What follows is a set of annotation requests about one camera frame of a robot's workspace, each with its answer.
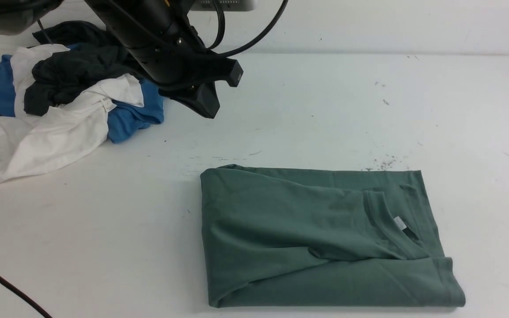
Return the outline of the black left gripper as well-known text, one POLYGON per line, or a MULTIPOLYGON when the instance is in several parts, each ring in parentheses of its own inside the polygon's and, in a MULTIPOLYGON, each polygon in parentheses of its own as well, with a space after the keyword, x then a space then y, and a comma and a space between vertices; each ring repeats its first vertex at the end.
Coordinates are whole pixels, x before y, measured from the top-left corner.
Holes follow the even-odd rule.
POLYGON ((148 72, 150 81, 160 89, 160 95, 183 104, 196 114, 214 119, 220 110, 216 81, 225 81, 236 88, 244 71, 237 60, 184 61, 180 70, 161 67, 158 74, 148 72))

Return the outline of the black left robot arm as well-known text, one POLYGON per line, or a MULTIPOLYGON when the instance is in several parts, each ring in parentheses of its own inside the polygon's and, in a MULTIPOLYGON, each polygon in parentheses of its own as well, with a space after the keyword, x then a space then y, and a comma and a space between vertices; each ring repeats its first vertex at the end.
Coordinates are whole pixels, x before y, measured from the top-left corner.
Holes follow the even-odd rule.
MULTIPOLYGON (((61 4, 0 0, 0 34, 20 34, 61 4)), ((239 85, 239 62, 216 57, 191 26, 191 0, 88 0, 87 5, 130 53, 126 65, 154 83, 161 96, 213 119, 220 110, 216 82, 239 85)))

